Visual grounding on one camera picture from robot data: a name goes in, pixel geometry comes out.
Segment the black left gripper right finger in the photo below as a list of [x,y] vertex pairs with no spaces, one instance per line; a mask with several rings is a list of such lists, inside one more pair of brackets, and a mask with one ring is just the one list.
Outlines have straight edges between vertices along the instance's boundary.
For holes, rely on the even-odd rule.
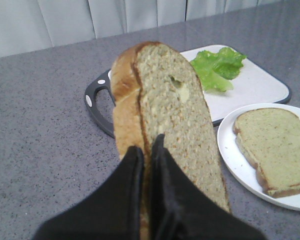
[[150,222],[154,240],[263,240],[254,227],[221,209],[184,174],[163,134],[152,146]]

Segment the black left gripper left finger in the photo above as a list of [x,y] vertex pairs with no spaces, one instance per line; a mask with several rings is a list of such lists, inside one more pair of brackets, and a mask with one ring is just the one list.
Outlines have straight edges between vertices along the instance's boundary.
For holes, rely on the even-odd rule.
[[144,156],[128,148],[109,178],[90,196],[47,220],[35,240],[138,240]]

